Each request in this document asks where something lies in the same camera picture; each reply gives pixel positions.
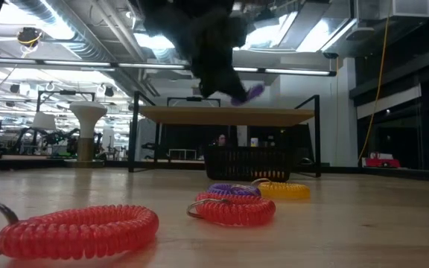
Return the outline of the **white background lampshade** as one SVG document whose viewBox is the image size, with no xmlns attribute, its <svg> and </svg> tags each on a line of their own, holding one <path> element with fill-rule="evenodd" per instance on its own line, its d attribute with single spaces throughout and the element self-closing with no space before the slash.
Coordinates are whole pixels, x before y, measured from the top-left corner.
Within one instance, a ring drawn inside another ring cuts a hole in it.
<svg viewBox="0 0 429 268">
<path fill-rule="evenodd" d="M 37 130 L 56 130 L 55 116 L 36 112 L 31 127 Z"/>
</svg>

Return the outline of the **red and white box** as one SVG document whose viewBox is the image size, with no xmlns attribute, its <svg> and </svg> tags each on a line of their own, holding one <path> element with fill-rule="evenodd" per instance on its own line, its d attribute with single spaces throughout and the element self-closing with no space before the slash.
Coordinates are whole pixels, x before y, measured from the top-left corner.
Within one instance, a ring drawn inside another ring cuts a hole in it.
<svg viewBox="0 0 429 268">
<path fill-rule="evenodd" d="M 362 158 L 364 168 L 400 168 L 399 160 L 389 153 L 370 153 L 367 157 Z"/>
</svg>

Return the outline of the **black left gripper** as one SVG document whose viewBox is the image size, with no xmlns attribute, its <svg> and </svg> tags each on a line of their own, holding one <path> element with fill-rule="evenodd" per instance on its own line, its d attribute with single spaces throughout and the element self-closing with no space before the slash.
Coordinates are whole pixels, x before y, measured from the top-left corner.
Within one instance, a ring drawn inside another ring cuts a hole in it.
<svg viewBox="0 0 429 268">
<path fill-rule="evenodd" d="M 194 17 L 188 29 L 195 41 L 194 48 L 189 49 L 188 61 L 193 74 L 201 74 L 202 97 L 209 98 L 219 91 L 235 101 L 247 101 L 243 83 L 238 74 L 230 70 L 233 48 L 242 47 L 246 42 L 246 19 L 230 15 L 225 8 L 213 7 Z"/>
</svg>

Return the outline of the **purple spiral coil keychain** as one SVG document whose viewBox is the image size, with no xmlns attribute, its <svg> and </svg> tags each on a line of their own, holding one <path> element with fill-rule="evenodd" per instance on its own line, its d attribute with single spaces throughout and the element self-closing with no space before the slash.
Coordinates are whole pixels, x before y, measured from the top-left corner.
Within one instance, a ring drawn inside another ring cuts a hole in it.
<svg viewBox="0 0 429 268">
<path fill-rule="evenodd" d="M 236 100 L 233 98 L 231 99 L 231 104 L 233 106 L 242 106 L 245 103 L 249 103 L 250 101 L 262 95 L 264 93 L 264 90 L 265 90 L 264 85 L 262 84 L 255 85 L 248 90 L 246 100 Z"/>
<path fill-rule="evenodd" d="M 210 185 L 208 192 L 222 195 L 261 196 L 261 192 L 257 189 L 257 187 L 250 185 L 232 185 L 226 183 L 216 183 Z"/>
</svg>

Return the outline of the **white mushroom table lamp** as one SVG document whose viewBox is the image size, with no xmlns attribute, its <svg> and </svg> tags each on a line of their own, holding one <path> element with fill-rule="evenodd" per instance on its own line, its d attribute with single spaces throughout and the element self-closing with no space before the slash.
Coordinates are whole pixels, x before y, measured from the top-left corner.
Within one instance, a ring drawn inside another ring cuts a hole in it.
<svg viewBox="0 0 429 268">
<path fill-rule="evenodd" d="M 77 160 L 91 162 L 94 157 L 95 125 L 105 116 L 107 108 L 94 101 L 76 101 L 70 104 L 69 109 L 80 124 L 80 135 L 77 140 Z"/>
</svg>

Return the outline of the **black mesh plastic basket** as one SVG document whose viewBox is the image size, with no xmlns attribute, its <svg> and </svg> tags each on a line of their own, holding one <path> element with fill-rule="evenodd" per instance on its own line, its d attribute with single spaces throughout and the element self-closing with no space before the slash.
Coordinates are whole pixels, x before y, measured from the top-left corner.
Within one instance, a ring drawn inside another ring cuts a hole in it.
<svg viewBox="0 0 429 268">
<path fill-rule="evenodd" d="M 279 170 L 291 173 L 293 153 L 279 147 L 220 147 L 204 149 L 206 175 L 212 180 L 251 182 L 253 171 Z M 286 176 L 274 182 L 286 182 Z"/>
</svg>

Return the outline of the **long LED light bar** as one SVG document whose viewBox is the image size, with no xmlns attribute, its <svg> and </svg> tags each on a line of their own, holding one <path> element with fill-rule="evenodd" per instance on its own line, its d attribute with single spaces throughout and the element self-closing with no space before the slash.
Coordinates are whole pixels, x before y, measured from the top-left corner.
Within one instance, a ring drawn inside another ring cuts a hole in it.
<svg viewBox="0 0 429 268">
<path fill-rule="evenodd" d="M 0 57 L 0 65 L 23 65 L 23 66 L 64 66 L 79 68 L 95 68 L 106 71 L 115 68 L 137 68 L 152 70 L 177 70 L 187 71 L 188 65 L 177 64 L 158 64 L 158 63 L 108 63 L 108 62 L 89 62 L 89 61 L 69 61 L 69 60 L 41 60 L 41 59 L 19 59 Z M 334 77 L 336 71 L 311 70 L 299 68 L 256 68 L 256 67 L 234 67 L 235 71 L 243 73 L 256 74 L 282 74 L 282 75 L 300 75 L 315 77 Z"/>
</svg>

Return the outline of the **black ceiling device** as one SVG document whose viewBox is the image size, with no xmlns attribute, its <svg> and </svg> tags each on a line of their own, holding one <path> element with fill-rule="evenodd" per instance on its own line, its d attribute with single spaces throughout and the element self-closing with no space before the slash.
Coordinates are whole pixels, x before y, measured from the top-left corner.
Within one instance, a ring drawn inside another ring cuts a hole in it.
<svg viewBox="0 0 429 268">
<path fill-rule="evenodd" d="M 40 29 L 24 27 L 20 32 L 18 32 L 16 39 L 20 45 L 23 45 L 26 48 L 35 48 L 37 47 L 42 34 L 43 32 Z"/>
</svg>

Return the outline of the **corrugated silver ventilation duct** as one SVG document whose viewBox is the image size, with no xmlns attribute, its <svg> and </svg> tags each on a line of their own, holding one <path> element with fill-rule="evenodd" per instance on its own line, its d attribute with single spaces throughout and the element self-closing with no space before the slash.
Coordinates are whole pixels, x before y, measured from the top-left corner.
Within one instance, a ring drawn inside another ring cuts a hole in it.
<svg viewBox="0 0 429 268">
<path fill-rule="evenodd" d="M 9 0 L 53 40 L 88 61 L 112 62 L 115 57 L 64 0 Z"/>
</svg>

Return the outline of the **black background rig frame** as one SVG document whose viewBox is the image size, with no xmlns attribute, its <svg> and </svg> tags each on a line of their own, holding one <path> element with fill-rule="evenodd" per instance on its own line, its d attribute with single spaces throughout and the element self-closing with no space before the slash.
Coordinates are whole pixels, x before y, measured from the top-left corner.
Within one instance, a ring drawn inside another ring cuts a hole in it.
<svg viewBox="0 0 429 268">
<path fill-rule="evenodd" d="M 191 97 L 168 97 L 166 101 L 166 106 L 175 106 L 176 104 L 170 105 L 171 101 L 176 101 L 177 103 L 179 101 L 187 101 L 187 102 L 208 102 L 211 106 L 213 105 L 213 102 L 217 102 L 217 106 L 221 107 L 221 99 L 219 98 L 202 98 L 199 96 L 191 96 Z"/>
<path fill-rule="evenodd" d="M 87 95 L 90 95 L 92 97 L 92 101 L 95 101 L 96 94 L 94 92 L 77 92 L 75 90 L 68 90 L 68 89 L 62 89 L 58 91 L 48 91 L 48 90 L 42 90 L 38 91 L 37 100 L 36 100 L 36 111 L 40 112 L 41 105 L 46 102 L 46 99 L 42 99 L 43 95 L 47 95 L 49 97 L 52 97 L 54 94 L 56 95 L 82 95 L 83 97 L 86 97 Z"/>
</svg>

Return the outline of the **white ceiling air unit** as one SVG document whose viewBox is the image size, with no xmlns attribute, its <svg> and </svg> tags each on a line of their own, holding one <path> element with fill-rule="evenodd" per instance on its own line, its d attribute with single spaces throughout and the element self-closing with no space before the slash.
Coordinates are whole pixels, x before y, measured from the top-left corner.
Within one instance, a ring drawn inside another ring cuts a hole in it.
<svg viewBox="0 0 429 268">
<path fill-rule="evenodd" d="M 429 18 L 429 0 L 355 0 L 355 7 L 361 20 Z"/>
</svg>

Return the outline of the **orange-red spiral coil keychain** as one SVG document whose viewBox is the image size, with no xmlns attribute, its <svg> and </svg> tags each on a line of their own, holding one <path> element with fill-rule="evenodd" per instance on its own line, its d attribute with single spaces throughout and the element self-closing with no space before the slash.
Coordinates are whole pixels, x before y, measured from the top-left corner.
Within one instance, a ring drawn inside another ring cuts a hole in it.
<svg viewBox="0 0 429 268">
<path fill-rule="evenodd" d="M 140 205 L 99 205 L 56 211 L 20 220 L 6 205 L 7 225 L 0 231 L 0 255 L 17 259 L 102 258 L 151 243 L 157 214 Z"/>
<path fill-rule="evenodd" d="M 253 227 L 268 224 L 276 213 L 274 201 L 257 196 L 201 192 L 186 209 L 190 217 L 222 226 Z"/>
</svg>

